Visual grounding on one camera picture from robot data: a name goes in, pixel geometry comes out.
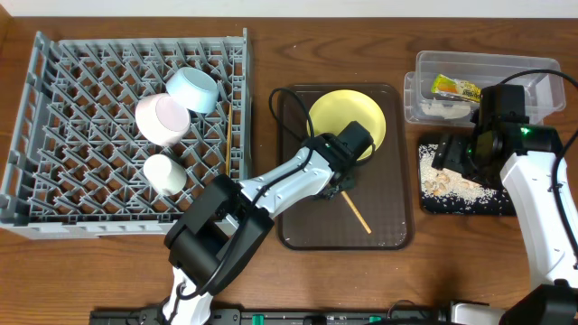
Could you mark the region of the yellow plate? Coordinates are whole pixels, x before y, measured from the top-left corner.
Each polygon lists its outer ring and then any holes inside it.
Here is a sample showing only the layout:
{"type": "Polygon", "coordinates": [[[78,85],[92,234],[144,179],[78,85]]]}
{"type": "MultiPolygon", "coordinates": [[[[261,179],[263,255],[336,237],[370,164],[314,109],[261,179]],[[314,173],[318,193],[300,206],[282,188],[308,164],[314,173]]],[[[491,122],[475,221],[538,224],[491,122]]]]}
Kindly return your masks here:
{"type": "Polygon", "coordinates": [[[370,159],[383,143],[387,130],[385,115],[369,95],[352,89],[338,89],[319,97],[309,110],[307,134],[334,135],[358,157],[358,164],[370,159]]]}

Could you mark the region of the clear plastic wrap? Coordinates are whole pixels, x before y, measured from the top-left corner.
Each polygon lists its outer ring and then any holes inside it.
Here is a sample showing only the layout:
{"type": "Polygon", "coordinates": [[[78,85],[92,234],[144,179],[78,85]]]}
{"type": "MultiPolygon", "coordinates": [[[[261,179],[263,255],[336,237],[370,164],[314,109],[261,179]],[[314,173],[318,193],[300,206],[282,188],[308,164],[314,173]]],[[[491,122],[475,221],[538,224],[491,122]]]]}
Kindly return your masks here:
{"type": "Polygon", "coordinates": [[[454,104],[446,106],[438,101],[434,101],[432,104],[422,103],[420,108],[428,116],[438,116],[443,119],[459,119],[471,112],[470,105],[454,104]]]}

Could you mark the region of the wooden chopstick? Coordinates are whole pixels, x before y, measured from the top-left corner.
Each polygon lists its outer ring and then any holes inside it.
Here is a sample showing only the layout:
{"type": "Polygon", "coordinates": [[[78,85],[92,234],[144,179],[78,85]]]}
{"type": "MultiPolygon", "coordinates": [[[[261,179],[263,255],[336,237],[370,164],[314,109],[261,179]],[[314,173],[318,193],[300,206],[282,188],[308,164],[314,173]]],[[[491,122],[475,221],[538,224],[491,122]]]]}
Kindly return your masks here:
{"type": "Polygon", "coordinates": [[[349,194],[346,191],[342,191],[341,193],[342,198],[346,201],[347,205],[350,207],[351,211],[361,224],[361,226],[365,229],[368,234],[372,233],[371,228],[369,227],[367,221],[362,217],[361,213],[359,212],[358,208],[354,204],[353,200],[350,198],[349,194]]]}
{"type": "Polygon", "coordinates": [[[233,107],[231,104],[228,108],[227,139],[226,139],[227,140],[227,146],[226,146],[225,174],[227,176],[229,176],[229,174],[230,174],[232,119],[233,119],[233,107]]]}

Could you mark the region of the green yellow snack wrapper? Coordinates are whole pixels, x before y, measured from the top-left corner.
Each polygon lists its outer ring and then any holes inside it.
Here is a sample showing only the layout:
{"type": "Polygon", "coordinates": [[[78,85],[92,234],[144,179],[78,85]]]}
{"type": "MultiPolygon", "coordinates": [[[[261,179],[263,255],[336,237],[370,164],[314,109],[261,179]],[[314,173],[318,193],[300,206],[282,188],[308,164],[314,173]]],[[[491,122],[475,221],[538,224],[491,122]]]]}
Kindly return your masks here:
{"type": "Polygon", "coordinates": [[[478,86],[467,80],[452,79],[443,74],[436,76],[431,92],[447,98],[458,98],[476,103],[481,100],[481,89],[478,86]]]}

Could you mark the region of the light blue bowl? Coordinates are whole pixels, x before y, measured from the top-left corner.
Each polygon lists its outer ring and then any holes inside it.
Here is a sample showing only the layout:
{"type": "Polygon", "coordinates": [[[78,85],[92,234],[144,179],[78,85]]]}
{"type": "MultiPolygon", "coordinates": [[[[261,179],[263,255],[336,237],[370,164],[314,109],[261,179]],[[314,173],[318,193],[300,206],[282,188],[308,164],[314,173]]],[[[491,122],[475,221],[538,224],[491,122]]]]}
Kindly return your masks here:
{"type": "Polygon", "coordinates": [[[217,82],[202,70],[178,69],[166,83],[166,92],[182,107],[200,114],[216,110],[219,98],[217,82]]]}

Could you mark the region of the white cup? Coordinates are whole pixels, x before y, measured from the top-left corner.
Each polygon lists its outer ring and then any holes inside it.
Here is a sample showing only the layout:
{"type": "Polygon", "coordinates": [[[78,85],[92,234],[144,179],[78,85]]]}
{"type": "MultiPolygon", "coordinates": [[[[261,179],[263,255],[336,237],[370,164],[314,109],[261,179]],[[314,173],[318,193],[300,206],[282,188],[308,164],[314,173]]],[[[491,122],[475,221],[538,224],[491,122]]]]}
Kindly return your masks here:
{"type": "Polygon", "coordinates": [[[146,159],[143,173],[155,191],[164,196],[178,194],[187,181],[184,168],[164,154],[154,154],[146,159]]]}

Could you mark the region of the white bowl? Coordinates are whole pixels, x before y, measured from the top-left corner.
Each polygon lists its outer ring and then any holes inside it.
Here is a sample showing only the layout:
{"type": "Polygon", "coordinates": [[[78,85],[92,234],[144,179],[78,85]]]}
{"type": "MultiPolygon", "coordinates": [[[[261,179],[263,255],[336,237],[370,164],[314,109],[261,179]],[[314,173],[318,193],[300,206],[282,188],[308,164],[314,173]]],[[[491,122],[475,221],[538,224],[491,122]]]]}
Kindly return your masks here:
{"type": "Polygon", "coordinates": [[[188,109],[162,93],[137,103],[135,121],[139,132],[151,143],[173,146],[189,132],[191,117],[188,109]]]}

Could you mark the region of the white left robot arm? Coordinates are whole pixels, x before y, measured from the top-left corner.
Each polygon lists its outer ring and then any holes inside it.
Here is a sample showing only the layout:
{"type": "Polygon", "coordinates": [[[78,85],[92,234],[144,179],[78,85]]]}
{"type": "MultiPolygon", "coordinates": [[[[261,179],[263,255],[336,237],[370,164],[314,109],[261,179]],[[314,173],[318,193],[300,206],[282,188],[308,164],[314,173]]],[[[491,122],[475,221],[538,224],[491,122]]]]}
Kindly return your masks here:
{"type": "Polygon", "coordinates": [[[338,135],[310,135],[289,161],[253,179],[213,179],[168,231],[174,284],[165,324],[203,324],[213,297],[247,266],[275,224],[298,201],[335,189],[374,151],[369,131],[348,123],[338,135]]]}

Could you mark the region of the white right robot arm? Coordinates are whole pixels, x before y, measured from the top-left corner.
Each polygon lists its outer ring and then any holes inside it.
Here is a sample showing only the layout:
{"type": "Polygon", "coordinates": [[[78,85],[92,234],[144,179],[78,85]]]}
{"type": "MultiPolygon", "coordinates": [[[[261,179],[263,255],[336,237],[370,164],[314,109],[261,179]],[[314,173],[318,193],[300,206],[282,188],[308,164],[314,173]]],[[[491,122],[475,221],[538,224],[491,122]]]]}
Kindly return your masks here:
{"type": "Polygon", "coordinates": [[[452,324],[575,324],[577,208],[562,144],[553,127],[532,125],[525,91],[498,84],[481,91],[471,136],[444,135],[432,166],[507,191],[527,251],[531,291],[506,311],[457,302],[452,324]]]}

